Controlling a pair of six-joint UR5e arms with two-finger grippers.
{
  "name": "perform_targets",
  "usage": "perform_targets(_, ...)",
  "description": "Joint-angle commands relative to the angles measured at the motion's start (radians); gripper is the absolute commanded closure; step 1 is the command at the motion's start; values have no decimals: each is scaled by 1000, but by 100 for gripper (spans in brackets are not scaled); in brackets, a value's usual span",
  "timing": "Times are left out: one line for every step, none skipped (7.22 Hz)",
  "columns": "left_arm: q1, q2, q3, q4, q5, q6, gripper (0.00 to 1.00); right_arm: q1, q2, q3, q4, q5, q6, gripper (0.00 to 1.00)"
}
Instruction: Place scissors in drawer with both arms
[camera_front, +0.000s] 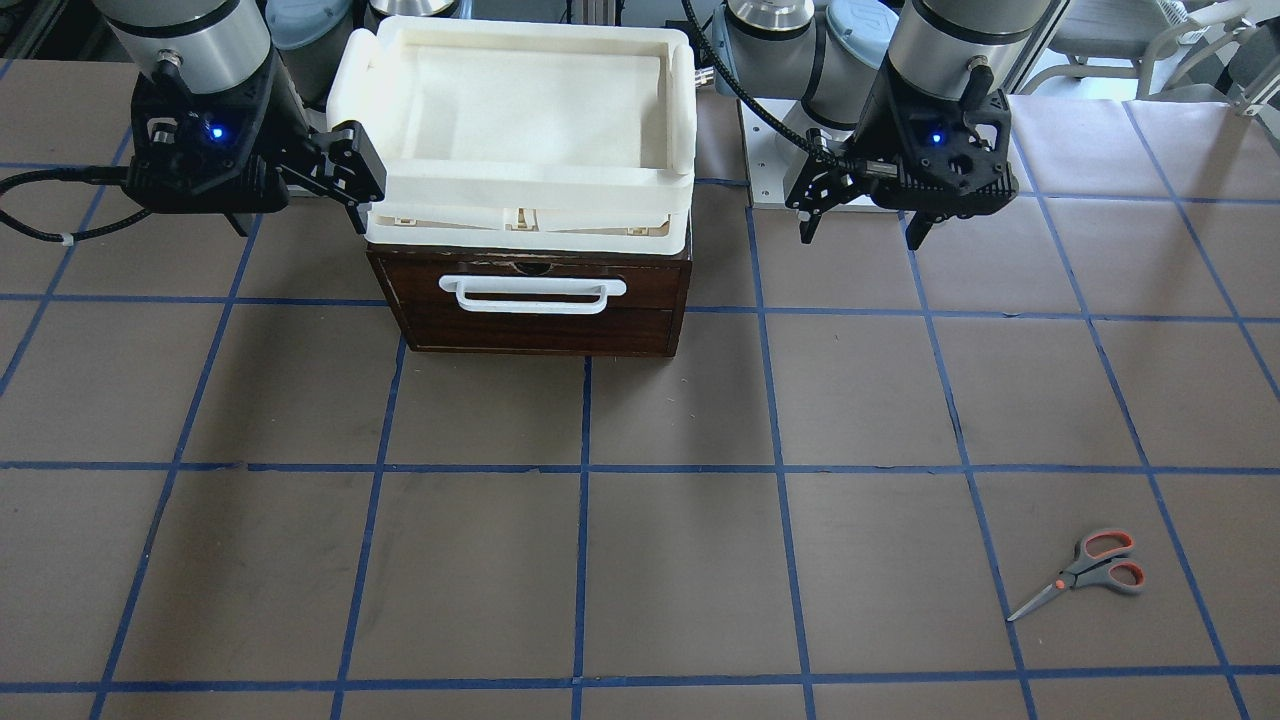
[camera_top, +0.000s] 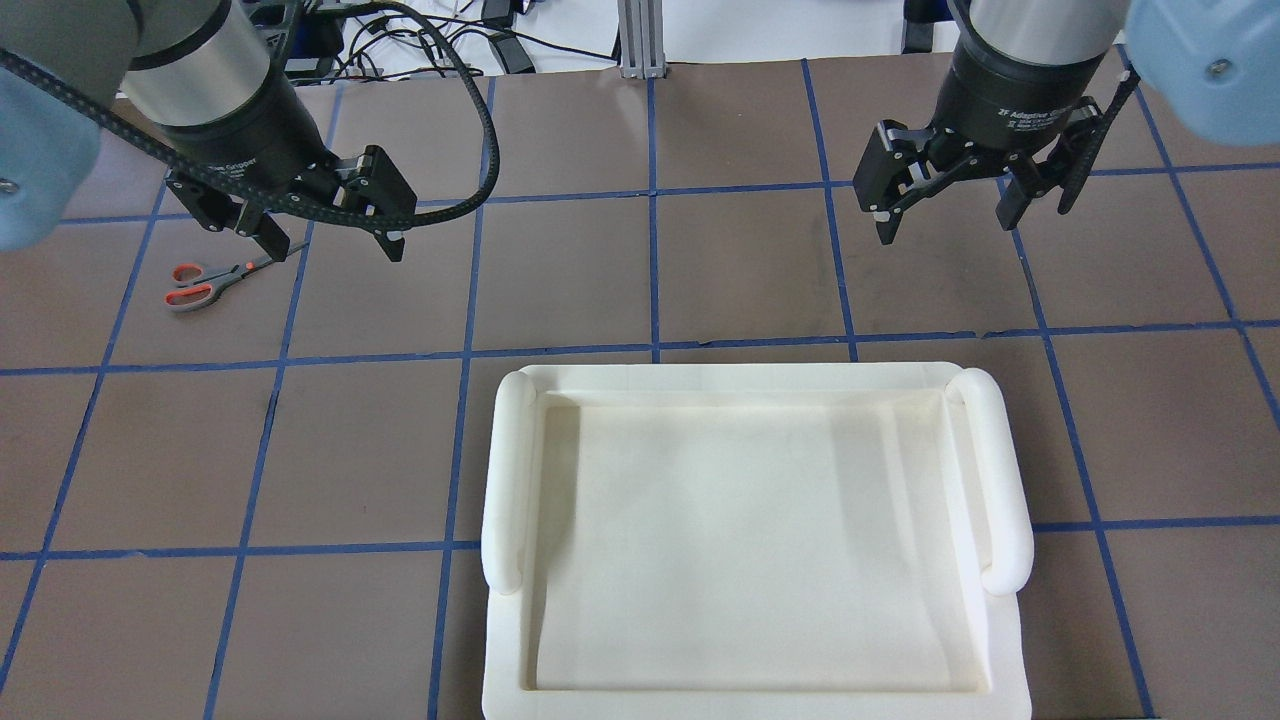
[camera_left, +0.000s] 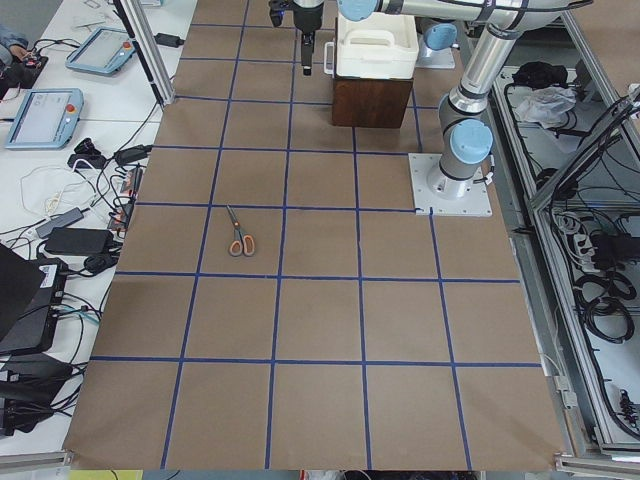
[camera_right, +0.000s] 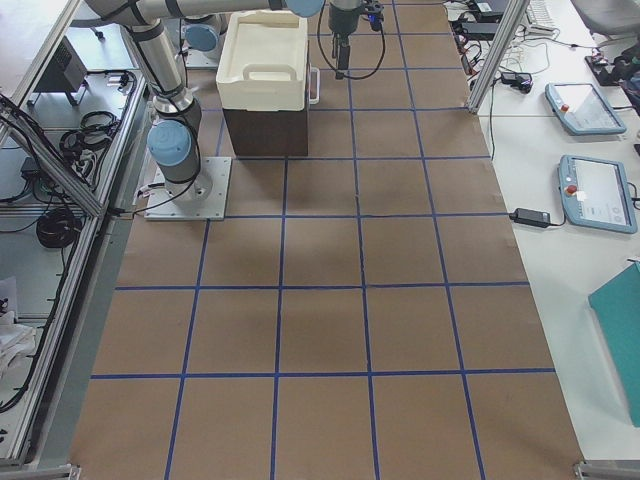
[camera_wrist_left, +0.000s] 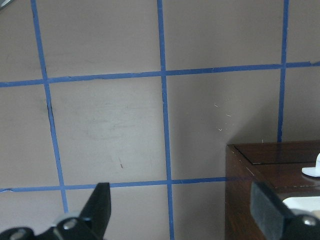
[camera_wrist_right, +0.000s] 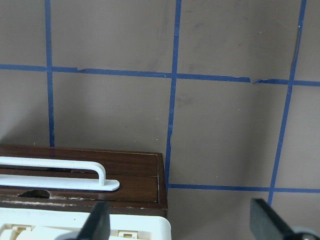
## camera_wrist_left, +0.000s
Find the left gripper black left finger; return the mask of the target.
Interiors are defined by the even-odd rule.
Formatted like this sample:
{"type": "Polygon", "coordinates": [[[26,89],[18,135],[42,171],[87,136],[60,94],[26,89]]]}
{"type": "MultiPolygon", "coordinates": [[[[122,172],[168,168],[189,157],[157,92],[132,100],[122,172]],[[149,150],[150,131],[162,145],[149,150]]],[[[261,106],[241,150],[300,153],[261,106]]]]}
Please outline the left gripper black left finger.
{"type": "Polygon", "coordinates": [[[108,182],[96,185],[79,218],[86,223],[98,240],[103,240],[111,217],[111,191],[108,182]]]}

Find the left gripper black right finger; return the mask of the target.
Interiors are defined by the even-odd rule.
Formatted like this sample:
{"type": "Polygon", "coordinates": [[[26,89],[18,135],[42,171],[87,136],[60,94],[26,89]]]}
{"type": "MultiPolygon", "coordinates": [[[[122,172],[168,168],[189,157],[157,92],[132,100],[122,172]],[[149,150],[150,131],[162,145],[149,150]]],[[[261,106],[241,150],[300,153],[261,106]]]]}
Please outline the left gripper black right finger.
{"type": "Polygon", "coordinates": [[[267,240],[280,240],[295,214],[264,182],[255,181],[250,190],[250,214],[267,240]]]}

